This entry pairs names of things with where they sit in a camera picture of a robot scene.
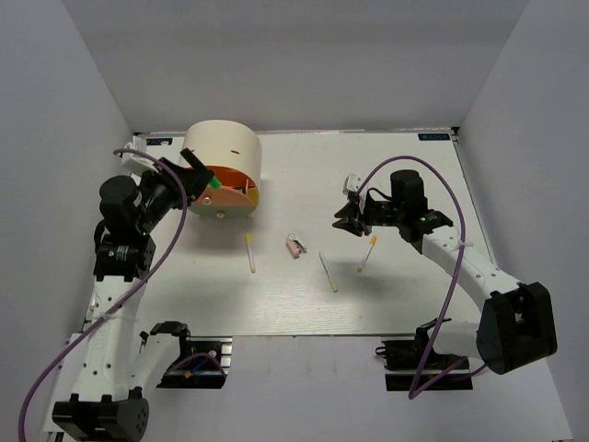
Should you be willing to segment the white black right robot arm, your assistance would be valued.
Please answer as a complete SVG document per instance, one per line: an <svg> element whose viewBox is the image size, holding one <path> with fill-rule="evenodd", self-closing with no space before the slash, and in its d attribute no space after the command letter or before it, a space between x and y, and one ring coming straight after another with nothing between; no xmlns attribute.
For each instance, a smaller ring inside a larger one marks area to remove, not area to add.
<svg viewBox="0 0 589 442"><path fill-rule="evenodd" d="M524 284L496 267L465 241L442 212L428 206L420 174L411 169L390 176L391 195L376 201L351 174L343 184L348 202L336 213L334 227L357 237L373 227L395 227L422 256L457 278L480 312L476 323L446 319L418 327L415 354L425 366L439 366L449 355L481 360L496 374L556 353L551 298L540 283Z"/></svg>

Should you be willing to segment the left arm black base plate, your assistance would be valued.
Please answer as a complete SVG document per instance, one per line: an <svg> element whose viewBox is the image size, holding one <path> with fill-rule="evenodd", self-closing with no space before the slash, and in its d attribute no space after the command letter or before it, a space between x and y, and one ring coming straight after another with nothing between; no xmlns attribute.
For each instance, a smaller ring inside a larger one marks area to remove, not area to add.
<svg viewBox="0 0 589 442"><path fill-rule="evenodd" d="M157 385L162 390L220 390L232 359L231 337L179 337L179 354Z"/></svg>

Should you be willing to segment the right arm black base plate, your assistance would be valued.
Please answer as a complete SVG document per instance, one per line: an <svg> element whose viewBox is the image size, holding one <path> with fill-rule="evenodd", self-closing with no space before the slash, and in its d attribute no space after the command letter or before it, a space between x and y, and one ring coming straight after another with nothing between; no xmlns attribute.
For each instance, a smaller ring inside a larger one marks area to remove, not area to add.
<svg viewBox="0 0 589 442"><path fill-rule="evenodd" d="M409 335L387 337L375 349L375 356L384 363L387 391L408 392L421 360L420 348ZM417 388L435 378L459 360L455 355L438 355L431 352L419 378ZM468 360L434 383L427 390L473 390Z"/></svg>

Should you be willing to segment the orange organizer drawer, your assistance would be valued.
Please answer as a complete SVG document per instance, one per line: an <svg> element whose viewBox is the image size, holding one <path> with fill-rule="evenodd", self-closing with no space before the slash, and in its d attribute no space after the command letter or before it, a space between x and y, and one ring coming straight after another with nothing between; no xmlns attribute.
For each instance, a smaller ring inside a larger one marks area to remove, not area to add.
<svg viewBox="0 0 589 442"><path fill-rule="evenodd" d="M260 192L247 174L227 167L209 166L221 186L208 186L190 210L199 216L216 218L248 217L257 208Z"/></svg>

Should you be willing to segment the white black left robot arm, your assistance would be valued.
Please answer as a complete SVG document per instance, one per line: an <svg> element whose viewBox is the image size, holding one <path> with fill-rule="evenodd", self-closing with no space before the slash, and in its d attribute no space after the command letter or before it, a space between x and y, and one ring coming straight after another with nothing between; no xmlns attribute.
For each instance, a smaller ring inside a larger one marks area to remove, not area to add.
<svg viewBox="0 0 589 442"><path fill-rule="evenodd" d="M160 322L132 355L134 327L148 280L163 264L155 257L153 230L171 210L189 206L216 182L187 148L187 166L150 157L140 179L118 175L98 191L102 215L95 231L94 312L76 339L87 352L70 396L52 420L75 441L139 441L149 419L148 399L167 372L188 365L194 344L177 321Z"/></svg>

